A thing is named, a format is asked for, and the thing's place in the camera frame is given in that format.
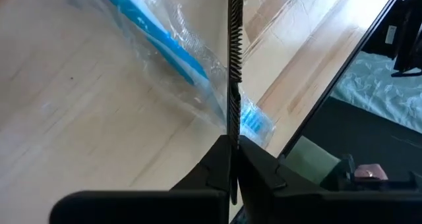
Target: black edge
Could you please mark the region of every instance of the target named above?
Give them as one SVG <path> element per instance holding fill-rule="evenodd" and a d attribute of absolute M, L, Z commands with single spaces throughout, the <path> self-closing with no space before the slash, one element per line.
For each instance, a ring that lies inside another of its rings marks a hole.
<path fill-rule="evenodd" d="M 337 74 L 334 76 L 332 81 L 329 83 L 325 91 L 322 93 L 321 97 L 318 99 L 318 101 L 315 103 L 309 114 L 305 117 L 305 119 L 302 121 L 299 128 L 296 130 L 296 132 L 293 134 L 293 136 L 290 138 L 289 142 L 286 144 L 282 152 L 278 155 L 278 159 L 281 158 L 283 155 L 287 156 L 289 152 L 293 149 L 293 147 L 296 145 L 297 141 L 300 139 L 302 132 L 306 126 L 306 124 L 311 120 L 311 118 L 315 115 L 315 113 L 322 107 L 324 102 L 328 99 L 328 96 L 330 95 L 332 89 L 335 87 L 339 79 L 343 76 L 343 73 L 347 70 L 347 68 L 350 66 L 351 62 L 356 58 L 356 55 L 362 50 L 363 46 L 368 42 L 369 38 L 373 35 L 375 29 L 380 25 L 384 17 L 387 15 L 387 13 L 392 8 L 393 4 L 397 0 L 389 0 L 385 7 L 382 9 L 381 13 L 377 16 L 375 21 L 371 24 L 369 29 L 366 31 L 366 33 L 363 35 L 361 41 L 357 44 L 355 49 L 351 52 L 349 57 L 346 59 L 343 66 L 340 68 L 340 70 L 337 72 Z M 243 206 L 242 208 L 237 212 L 236 216 L 231 220 L 231 224 L 237 223 L 237 219 L 239 219 L 240 215 L 243 214 Z"/>

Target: wooden floor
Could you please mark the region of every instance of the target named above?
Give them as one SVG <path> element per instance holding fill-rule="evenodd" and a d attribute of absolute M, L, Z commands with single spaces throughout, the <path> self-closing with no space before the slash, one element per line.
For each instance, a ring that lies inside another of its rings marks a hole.
<path fill-rule="evenodd" d="M 224 61 L 226 0 L 178 1 Z M 242 86 L 277 126 L 272 155 L 387 1 L 245 0 Z M 0 98 L 2 224 L 45 223 L 77 190 L 169 189 L 222 133 L 160 96 L 118 30 L 50 0 L 0 0 Z"/>

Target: white sheet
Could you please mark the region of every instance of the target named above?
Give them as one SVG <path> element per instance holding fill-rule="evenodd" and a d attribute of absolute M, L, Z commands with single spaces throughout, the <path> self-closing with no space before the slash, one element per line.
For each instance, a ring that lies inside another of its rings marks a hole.
<path fill-rule="evenodd" d="M 422 76 L 392 78 L 394 61 L 360 52 L 336 85 L 336 99 L 422 133 Z"/>

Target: clear plastic wrap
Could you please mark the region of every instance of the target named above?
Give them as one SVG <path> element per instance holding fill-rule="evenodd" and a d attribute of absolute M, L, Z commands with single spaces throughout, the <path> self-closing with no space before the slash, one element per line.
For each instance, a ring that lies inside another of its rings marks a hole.
<path fill-rule="evenodd" d="M 101 10 L 123 31 L 146 77 L 195 115 L 226 128 L 227 70 L 172 0 L 67 0 Z M 273 122 L 241 90 L 241 134 L 267 145 Z"/>

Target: light green object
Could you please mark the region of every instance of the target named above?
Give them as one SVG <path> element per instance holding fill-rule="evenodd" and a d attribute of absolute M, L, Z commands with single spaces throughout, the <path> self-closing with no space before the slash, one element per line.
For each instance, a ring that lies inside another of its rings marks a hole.
<path fill-rule="evenodd" d="M 337 157 L 302 136 L 286 157 L 285 165 L 319 185 L 339 162 Z"/>

